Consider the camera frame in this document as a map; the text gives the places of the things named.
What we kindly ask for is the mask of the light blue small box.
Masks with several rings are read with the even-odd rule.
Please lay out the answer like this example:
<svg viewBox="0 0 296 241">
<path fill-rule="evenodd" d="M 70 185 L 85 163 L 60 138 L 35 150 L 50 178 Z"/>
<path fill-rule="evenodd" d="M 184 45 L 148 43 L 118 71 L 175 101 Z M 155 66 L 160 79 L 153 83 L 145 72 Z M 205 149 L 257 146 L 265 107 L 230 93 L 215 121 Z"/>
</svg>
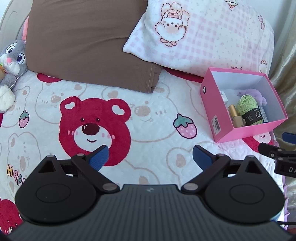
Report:
<svg viewBox="0 0 296 241">
<path fill-rule="evenodd" d="M 226 96 L 225 92 L 224 91 L 220 91 L 220 94 L 221 94 L 221 97 L 222 97 L 223 102 L 225 104 L 227 104 L 228 99 L 227 99 L 227 96 Z"/>
</svg>

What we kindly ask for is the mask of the pink cardboard box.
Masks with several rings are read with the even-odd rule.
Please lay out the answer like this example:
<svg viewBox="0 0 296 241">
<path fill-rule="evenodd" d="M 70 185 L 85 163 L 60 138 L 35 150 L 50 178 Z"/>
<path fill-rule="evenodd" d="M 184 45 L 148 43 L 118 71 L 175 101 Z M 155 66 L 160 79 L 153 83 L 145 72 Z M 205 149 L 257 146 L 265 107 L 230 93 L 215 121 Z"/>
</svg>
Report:
<svg viewBox="0 0 296 241">
<path fill-rule="evenodd" d="M 288 118 L 264 73 L 209 68 L 200 92 L 217 143 L 270 132 Z"/>
</svg>

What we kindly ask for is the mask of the brown pillow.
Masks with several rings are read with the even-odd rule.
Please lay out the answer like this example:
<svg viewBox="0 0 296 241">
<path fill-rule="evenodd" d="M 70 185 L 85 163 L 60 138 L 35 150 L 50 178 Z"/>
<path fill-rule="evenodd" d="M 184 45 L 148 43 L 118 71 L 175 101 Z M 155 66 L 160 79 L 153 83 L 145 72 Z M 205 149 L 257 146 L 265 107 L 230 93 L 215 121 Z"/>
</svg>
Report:
<svg viewBox="0 0 296 241">
<path fill-rule="evenodd" d="M 123 52 L 147 1 L 34 1 L 28 21 L 31 71 L 151 93 L 161 67 Z"/>
</svg>

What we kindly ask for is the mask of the blue wet wipes pack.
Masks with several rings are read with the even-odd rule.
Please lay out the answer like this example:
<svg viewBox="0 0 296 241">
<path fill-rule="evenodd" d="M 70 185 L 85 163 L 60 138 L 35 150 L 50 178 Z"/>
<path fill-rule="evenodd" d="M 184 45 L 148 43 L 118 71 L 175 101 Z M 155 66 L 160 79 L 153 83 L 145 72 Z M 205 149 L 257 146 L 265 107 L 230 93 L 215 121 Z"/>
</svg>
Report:
<svg viewBox="0 0 296 241">
<path fill-rule="evenodd" d="M 260 112 L 261 112 L 261 116 L 262 116 L 263 122 L 264 123 L 267 123 L 268 122 L 268 118 L 267 118 L 267 115 L 266 115 L 266 112 L 265 112 L 263 106 L 260 105 L 259 106 L 259 109 L 260 109 Z"/>
</svg>

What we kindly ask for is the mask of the gold cap foundation bottle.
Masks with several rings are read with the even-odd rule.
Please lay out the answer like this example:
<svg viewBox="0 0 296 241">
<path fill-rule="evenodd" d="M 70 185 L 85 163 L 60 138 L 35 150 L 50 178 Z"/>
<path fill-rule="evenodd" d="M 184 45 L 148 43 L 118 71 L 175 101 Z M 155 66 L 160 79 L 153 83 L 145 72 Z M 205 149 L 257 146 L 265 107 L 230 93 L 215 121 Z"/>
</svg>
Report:
<svg viewBox="0 0 296 241">
<path fill-rule="evenodd" d="M 234 104 L 230 105 L 228 107 L 229 110 L 229 114 L 232 120 L 232 124 L 235 128 L 240 128 L 240 127 L 244 127 L 244 121 L 241 115 L 239 115 L 239 113 L 236 110 L 236 107 L 234 106 Z"/>
</svg>

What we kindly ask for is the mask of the gold satin curtain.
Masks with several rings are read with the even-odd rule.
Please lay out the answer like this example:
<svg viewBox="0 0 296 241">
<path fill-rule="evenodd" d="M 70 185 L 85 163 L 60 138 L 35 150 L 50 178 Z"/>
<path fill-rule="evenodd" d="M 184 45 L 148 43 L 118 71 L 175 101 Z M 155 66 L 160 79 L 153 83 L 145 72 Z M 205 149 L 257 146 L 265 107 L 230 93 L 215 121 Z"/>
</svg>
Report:
<svg viewBox="0 0 296 241">
<path fill-rule="evenodd" d="M 285 23 L 275 46 L 275 63 L 271 81 L 287 112 L 288 119 L 274 133 L 281 147 L 292 145 L 283 140 L 282 134 L 295 133 L 295 1 L 285 1 L 287 12 L 281 17 Z"/>
</svg>

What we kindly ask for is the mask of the bear print bed blanket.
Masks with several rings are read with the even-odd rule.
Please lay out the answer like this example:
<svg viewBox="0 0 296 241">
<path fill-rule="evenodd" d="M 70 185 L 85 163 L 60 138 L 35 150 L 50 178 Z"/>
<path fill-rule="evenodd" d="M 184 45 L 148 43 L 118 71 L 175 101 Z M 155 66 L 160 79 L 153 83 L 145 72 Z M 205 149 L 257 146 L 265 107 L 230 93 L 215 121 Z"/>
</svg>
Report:
<svg viewBox="0 0 296 241">
<path fill-rule="evenodd" d="M 201 172 L 195 145 L 233 159 L 254 155 L 283 187 L 272 159 L 258 153 L 271 133 L 217 144 L 200 96 L 200 84 L 162 71 L 152 93 L 76 83 L 26 72 L 16 100 L 1 117 L 1 231 L 22 223 L 15 194 L 47 155 L 69 159 L 106 145 L 101 173 L 124 184 L 181 186 Z"/>
</svg>

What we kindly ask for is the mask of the pink checked cartoon pillow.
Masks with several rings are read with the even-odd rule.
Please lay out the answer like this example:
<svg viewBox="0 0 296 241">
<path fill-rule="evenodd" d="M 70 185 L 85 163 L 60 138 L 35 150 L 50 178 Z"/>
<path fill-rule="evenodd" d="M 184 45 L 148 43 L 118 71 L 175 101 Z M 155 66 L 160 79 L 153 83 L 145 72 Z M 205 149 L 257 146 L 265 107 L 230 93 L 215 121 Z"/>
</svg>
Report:
<svg viewBox="0 0 296 241">
<path fill-rule="evenodd" d="M 245 1 L 149 1 L 123 51 L 203 77 L 209 67 L 267 74 L 271 25 Z"/>
</svg>

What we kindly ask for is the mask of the purple plush toy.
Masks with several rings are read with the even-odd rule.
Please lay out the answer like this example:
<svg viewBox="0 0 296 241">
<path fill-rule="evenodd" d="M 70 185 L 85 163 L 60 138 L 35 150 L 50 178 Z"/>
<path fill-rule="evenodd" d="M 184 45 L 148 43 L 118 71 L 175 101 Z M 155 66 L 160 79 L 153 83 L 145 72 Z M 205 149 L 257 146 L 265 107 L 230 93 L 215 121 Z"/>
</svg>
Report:
<svg viewBox="0 0 296 241">
<path fill-rule="evenodd" d="M 252 96 L 256 100 L 259 106 L 267 105 L 266 99 L 262 96 L 259 90 L 250 88 L 246 90 L 246 94 L 249 94 L 250 96 Z"/>
</svg>

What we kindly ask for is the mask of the grey rabbit plush toy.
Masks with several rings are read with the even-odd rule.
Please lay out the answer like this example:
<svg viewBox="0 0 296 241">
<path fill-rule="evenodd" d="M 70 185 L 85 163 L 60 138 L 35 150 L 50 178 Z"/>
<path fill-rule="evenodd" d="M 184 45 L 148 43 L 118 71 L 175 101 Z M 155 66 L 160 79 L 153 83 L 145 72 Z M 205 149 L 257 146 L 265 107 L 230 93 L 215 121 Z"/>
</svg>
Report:
<svg viewBox="0 0 296 241">
<path fill-rule="evenodd" d="M 25 55 L 28 22 L 26 19 L 21 28 L 21 38 L 8 44 L 1 52 L 1 113 L 13 106 L 16 99 L 13 88 L 28 69 Z"/>
</svg>

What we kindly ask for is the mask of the green yarn ball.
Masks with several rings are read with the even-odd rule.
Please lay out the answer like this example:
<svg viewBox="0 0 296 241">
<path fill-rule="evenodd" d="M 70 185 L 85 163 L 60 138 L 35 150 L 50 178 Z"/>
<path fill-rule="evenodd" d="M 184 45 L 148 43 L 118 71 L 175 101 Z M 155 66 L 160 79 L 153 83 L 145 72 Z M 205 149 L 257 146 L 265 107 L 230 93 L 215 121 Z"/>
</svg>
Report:
<svg viewBox="0 0 296 241">
<path fill-rule="evenodd" d="M 242 116 L 245 126 L 254 126 L 263 123 L 258 104 L 249 94 L 245 94 L 240 98 L 237 102 L 236 110 Z"/>
</svg>

